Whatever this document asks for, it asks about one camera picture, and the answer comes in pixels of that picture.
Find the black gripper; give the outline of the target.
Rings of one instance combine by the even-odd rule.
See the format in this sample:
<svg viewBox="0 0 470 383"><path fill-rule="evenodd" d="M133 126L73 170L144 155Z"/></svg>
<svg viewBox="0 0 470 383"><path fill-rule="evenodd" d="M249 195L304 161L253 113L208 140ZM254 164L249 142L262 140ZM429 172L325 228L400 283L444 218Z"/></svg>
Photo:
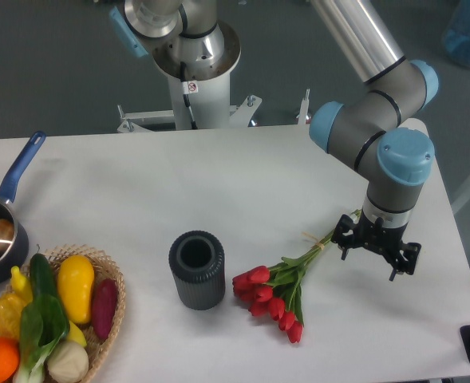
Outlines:
<svg viewBox="0 0 470 383"><path fill-rule="evenodd" d="M341 250L341 260L345 260L350 249L364 247L384 256L391 265L389 281L399 274L413 275L421 252L419 243L403 243L402 237L407 225L397 228L384 226L384 220L378 217L370 220L365 212L361 213L358 222L348 215L342 215L334 228L331 242Z"/></svg>

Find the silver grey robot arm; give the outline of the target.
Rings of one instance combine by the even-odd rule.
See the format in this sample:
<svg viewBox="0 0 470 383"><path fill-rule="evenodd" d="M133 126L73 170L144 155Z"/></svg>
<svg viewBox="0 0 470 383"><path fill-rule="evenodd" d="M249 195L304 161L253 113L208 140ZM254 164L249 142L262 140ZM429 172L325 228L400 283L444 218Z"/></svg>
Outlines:
<svg viewBox="0 0 470 383"><path fill-rule="evenodd" d="M435 151L405 121L436 95L438 77L408 60L368 1L313 4L353 66L367 94L352 105L324 104L311 118L311 140L368 181L359 220L342 216L334 242L381 255L394 274L412 274L421 251L402 236ZM168 79L179 130L234 128L248 123L230 106L230 73L240 57L234 30L214 1L125 1L109 14L132 53L151 55Z"/></svg>

